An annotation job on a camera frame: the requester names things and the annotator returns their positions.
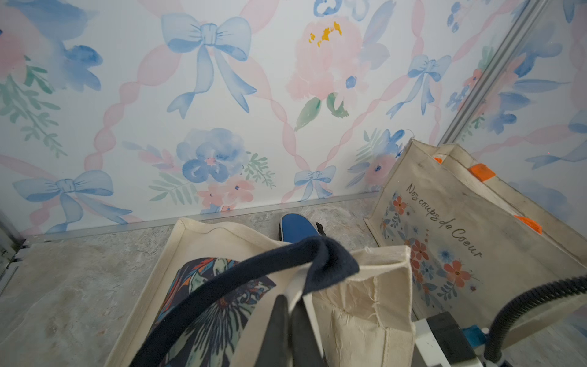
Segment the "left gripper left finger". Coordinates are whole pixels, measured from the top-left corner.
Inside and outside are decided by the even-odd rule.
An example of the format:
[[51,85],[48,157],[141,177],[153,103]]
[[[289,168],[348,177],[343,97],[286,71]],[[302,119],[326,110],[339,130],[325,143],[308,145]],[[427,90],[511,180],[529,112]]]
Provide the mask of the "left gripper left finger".
[[279,295],[271,312],[255,367],[287,367],[290,314],[287,298]]

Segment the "cream canvas bag navy handles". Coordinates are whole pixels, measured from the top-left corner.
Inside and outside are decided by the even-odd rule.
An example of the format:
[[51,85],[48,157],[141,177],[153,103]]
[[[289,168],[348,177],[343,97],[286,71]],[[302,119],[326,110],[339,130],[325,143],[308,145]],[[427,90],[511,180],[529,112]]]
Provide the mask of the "cream canvas bag navy handles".
[[[284,243],[238,223],[177,222],[154,271],[111,351],[107,365],[128,366],[148,334],[204,283]],[[401,247],[353,252],[359,272],[304,296],[310,272],[299,265],[263,275],[212,304],[162,360],[164,366],[252,366],[276,298],[304,300],[316,342],[330,366],[409,366],[409,252]]]

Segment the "blue ping pong paddle case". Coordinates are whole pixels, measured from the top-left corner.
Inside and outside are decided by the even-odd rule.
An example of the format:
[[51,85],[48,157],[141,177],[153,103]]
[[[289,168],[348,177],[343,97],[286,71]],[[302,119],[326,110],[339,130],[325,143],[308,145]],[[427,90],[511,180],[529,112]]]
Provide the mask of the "blue ping pong paddle case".
[[278,240],[285,243],[298,243],[318,235],[326,235],[323,226],[320,223],[311,223],[300,214],[285,214],[279,223]]

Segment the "cream canvas bag orange handles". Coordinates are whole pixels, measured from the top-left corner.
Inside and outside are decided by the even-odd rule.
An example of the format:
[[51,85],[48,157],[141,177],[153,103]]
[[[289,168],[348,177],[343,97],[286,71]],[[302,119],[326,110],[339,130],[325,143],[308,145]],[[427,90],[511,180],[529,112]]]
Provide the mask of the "cream canvas bag orange handles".
[[586,273],[585,238],[458,145],[411,141],[366,224],[407,248],[420,319],[490,327],[516,296]]

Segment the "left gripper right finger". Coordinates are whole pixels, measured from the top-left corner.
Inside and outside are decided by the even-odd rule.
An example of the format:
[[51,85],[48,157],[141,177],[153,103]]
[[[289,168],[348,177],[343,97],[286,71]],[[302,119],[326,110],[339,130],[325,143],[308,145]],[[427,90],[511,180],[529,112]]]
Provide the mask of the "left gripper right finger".
[[304,299],[300,299],[291,312],[290,351],[293,367],[327,366]]

